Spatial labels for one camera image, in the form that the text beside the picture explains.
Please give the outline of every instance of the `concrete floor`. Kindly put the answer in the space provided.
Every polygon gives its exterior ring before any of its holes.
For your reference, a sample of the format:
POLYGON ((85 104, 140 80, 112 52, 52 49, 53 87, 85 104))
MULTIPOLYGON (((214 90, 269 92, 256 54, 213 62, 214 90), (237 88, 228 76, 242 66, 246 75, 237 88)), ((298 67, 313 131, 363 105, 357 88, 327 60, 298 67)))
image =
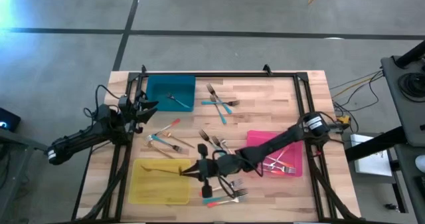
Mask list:
MULTIPOLYGON (((1 0, 0 27, 124 29, 132 0, 1 0)), ((425 35, 423 0, 140 0, 132 29, 425 35)), ((19 133, 46 144, 89 125, 83 107, 106 84, 121 35, 2 33, 0 107, 23 118, 19 133)), ((402 55, 419 41, 130 36, 120 70, 325 70, 329 86, 378 70, 384 56, 402 55)), ((380 102, 355 113, 362 132, 400 125, 385 81, 373 84, 380 102)), ((364 89, 350 108, 373 101, 364 89)), ((61 166, 40 154, 29 166, 29 194, 13 218, 30 223, 70 219, 87 152, 61 166)), ((387 211, 388 184, 355 179, 362 216, 415 223, 387 211)))

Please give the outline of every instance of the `wooden tabletop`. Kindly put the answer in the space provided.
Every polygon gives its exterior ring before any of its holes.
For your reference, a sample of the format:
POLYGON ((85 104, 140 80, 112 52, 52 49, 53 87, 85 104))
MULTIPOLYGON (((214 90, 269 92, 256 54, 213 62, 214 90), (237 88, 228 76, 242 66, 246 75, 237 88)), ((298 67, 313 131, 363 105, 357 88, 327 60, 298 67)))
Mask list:
MULTIPOLYGON (((307 71, 307 73, 315 109, 335 117, 325 72, 317 70, 307 71)), ((108 88, 115 95, 124 94, 127 77, 128 72, 112 72, 108 88)), ((147 83, 145 80, 143 80, 143 89, 145 89, 147 83)), ((116 104, 117 100, 107 94, 105 103, 116 104)), ((303 103, 305 109, 308 110, 304 93, 303 103)), ((243 172, 229 176, 229 180, 237 178, 244 180, 244 187, 248 188, 249 191, 248 199, 244 203, 208 208, 202 204, 202 198, 199 197, 202 183, 192 179, 190 201, 187 205, 130 204, 128 202, 128 190, 133 161, 138 158, 166 158, 163 154, 147 148, 144 142, 145 137, 159 131, 176 118, 180 118, 181 122, 170 129, 174 136, 196 146, 196 144, 203 143, 198 134, 199 129, 202 128, 210 136, 225 138, 229 148, 237 150, 246 145, 246 135, 249 130, 283 132, 297 121, 299 112, 294 92, 294 82, 292 78, 280 77, 197 78, 195 109, 193 112, 157 112, 148 124, 144 126, 143 133, 135 135, 131 151, 129 175, 127 177, 122 221, 317 221, 304 149, 302 177, 258 177, 255 173, 243 172), (206 88, 208 83, 212 84, 223 101, 241 100, 239 106, 231 107, 233 110, 231 115, 220 107, 227 119, 227 125, 222 124, 214 106, 201 105, 201 101, 208 100, 210 96, 206 88)), ((196 149, 187 149, 186 153, 177 154, 172 149, 161 144, 158 144, 157 147, 176 158, 189 158, 193 163, 196 159, 199 159, 196 149)), ((87 214, 104 192, 108 183, 113 152, 114 146, 107 145, 96 150, 91 155, 77 217, 87 214)), ((337 142, 328 142, 324 147, 324 152, 332 188, 351 212, 360 216, 343 146, 337 142)), ((216 178, 211 179, 211 185, 213 187, 218 185, 216 178)), ((114 214, 116 195, 115 193, 112 199, 113 204, 110 215, 114 214)), ((329 216, 323 190, 321 190, 321 196, 325 215, 329 216)))

